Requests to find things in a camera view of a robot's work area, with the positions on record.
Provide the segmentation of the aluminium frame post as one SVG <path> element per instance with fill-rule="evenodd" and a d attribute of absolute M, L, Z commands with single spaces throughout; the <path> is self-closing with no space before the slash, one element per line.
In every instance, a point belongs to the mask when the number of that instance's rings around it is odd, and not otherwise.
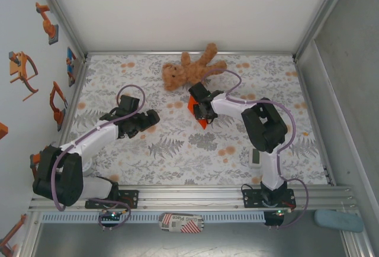
<path fill-rule="evenodd" d="M 303 55 L 310 42 L 316 38 L 338 1 L 339 0 L 322 0 L 303 38 L 293 53 L 293 60 L 295 63 Z"/>
<path fill-rule="evenodd" d="M 73 44 L 74 48 L 78 52 L 78 56 L 85 61 L 88 52 L 85 50 L 83 43 L 80 41 L 72 23 L 69 21 L 66 15 L 66 11 L 63 9 L 59 0 L 46 0 L 48 6 L 52 9 L 57 21 L 62 25 L 68 39 Z"/>

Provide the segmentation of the wide aluminium mounting rail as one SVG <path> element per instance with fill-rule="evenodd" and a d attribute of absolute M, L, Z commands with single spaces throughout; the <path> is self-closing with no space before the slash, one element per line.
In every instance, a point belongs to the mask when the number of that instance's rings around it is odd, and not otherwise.
<path fill-rule="evenodd" d="M 245 210 L 240 186 L 233 185 L 122 185 L 139 192 L 137 211 Z M 347 186 L 308 185 L 308 209 L 356 210 L 358 202 Z"/>

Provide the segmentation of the brown teddy bear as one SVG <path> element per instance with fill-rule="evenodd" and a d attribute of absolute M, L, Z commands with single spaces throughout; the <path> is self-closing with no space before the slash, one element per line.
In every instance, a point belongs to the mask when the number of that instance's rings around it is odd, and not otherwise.
<path fill-rule="evenodd" d="M 209 63 L 218 52 L 215 43 L 209 43 L 201 57 L 192 62 L 190 54 L 181 54 L 180 64 L 166 63 L 162 67 L 162 80 L 166 91 L 174 91 L 187 83 L 195 85 L 200 82 L 205 75 L 219 75 L 227 69 L 224 60 L 218 61 L 213 65 Z"/>

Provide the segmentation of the small circuit board with LEDs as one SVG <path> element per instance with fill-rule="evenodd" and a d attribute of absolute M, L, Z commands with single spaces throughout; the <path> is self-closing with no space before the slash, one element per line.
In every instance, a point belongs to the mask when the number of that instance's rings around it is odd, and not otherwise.
<path fill-rule="evenodd" d="M 116 221 L 116 220 L 119 220 L 123 214 L 126 214 L 126 211 L 107 211 L 107 210 L 105 210 L 99 215 L 99 218 L 101 220 L 106 219 L 106 220 Z"/>
<path fill-rule="evenodd" d="M 284 209 L 284 210 L 268 210 L 264 211 L 265 217 L 282 217 L 286 215 L 287 213 L 291 213 L 291 209 Z"/>

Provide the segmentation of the red striped printed package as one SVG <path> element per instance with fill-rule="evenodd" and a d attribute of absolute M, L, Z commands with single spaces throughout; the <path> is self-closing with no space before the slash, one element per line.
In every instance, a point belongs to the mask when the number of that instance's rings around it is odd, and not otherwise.
<path fill-rule="evenodd" d="M 194 214 L 162 213 L 158 221 L 164 232 L 201 233 L 204 229 L 204 219 Z"/>

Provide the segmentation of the white digital timer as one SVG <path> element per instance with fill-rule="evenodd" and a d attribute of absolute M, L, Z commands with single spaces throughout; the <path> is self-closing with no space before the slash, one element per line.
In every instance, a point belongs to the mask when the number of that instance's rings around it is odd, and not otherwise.
<path fill-rule="evenodd" d="M 254 169 L 260 169 L 261 168 L 262 164 L 261 164 L 260 151 L 258 151 L 257 149 L 254 149 L 254 148 L 251 148 L 249 150 L 248 165 Z"/>

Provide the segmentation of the orange claw gripper wall sticker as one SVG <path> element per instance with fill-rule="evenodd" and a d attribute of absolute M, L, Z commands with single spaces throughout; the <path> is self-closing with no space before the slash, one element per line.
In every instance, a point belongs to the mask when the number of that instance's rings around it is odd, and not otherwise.
<path fill-rule="evenodd" d="M 9 74 L 17 76 L 16 78 L 10 80 L 10 83 L 20 80 L 30 92 L 30 94 L 23 99 L 24 102 L 27 99 L 29 99 L 29 97 L 33 96 L 38 92 L 38 89 L 34 89 L 29 83 L 30 79 L 38 75 L 37 67 L 33 62 L 32 58 L 24 52 L 9 52 L 8 56 L 10 61 Z M 32 67 L 34 72 L 31 76 L 28 76 L 27 74 L 28 64 Z"/>

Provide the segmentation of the orange paper sheet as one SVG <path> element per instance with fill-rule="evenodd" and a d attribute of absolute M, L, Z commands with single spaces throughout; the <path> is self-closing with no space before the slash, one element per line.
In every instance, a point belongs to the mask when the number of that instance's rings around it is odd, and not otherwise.
<path fill-rule="evenodd" d="M 193 116 L 195 116 L 194 106 L 197 104 L 198 103 L 195 101 L 195 99 L 192 96 L 190 96 L 187 107 Z M 202 126 L 204 130 L 206 129 L 208 125 L 206 119 L 197 119 L 197 122 Z"/>

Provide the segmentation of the floral print tablecloth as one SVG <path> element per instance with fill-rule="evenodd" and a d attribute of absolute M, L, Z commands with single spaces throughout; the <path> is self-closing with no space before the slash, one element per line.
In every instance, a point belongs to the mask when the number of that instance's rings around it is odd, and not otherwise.
<path fill-rule="evenodd" d="M 326 184 L 327 177 L 291 56 L 222 55 L 228 72 L 207 78 L 210 91 L 230 91 L 248 101 L 269 98 L 291 111 L 283 117 L 289 148 L 280 156 L 286 178 Z M 188 110 L 186 87 L 164 90 L 162 67 L 177 64 L 178 54 L 92 55 L 87 62 L 69 140 L 77 139 L 128 96 L 146 94 L 144 110 L 157 111 L 160 122 L 136 137 L 108 144 L 94 157 L 91 176 L 121 185 L 258 184 L 261 169 L 248 165 L 252 148 L 244 124 L 221 115 L 204 130 Z"/>

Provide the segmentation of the blue and orange wall sticker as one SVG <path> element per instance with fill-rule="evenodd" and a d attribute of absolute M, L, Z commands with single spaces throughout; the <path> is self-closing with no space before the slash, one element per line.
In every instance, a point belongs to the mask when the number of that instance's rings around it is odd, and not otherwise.
<path fill-rule="evenodd" d="M 69 87 L 75 84 L 79 61 L 70 47 L 67 48 L 66 67 Z"/>

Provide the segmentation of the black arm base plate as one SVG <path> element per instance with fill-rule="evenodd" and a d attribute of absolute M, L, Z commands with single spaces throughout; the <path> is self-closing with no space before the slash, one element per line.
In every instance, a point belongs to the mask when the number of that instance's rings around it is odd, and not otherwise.
<path fill-rule="evenodd" d="M 245 208 L 296 208 L 294 191 L 287 189 L 274 202 L 267 202 L 261 189 L 243 189 L 243 203 Z"/>
<path fill-rule="evenodd" d="M 138 206 L 139 201 L 139 191 L 138 190 L 119 190 L 118 197 L 116 199 L 110 199 L 112 201 L 119 201 L 127 204 L 131 209 L 135 209 Z M 93 200 L 88 200 L 85 202 L 86 209 L 106 209 L 106 208 L 124 208 L 122 205 L 111 204 L 111 203 L 99 203 Z"/>

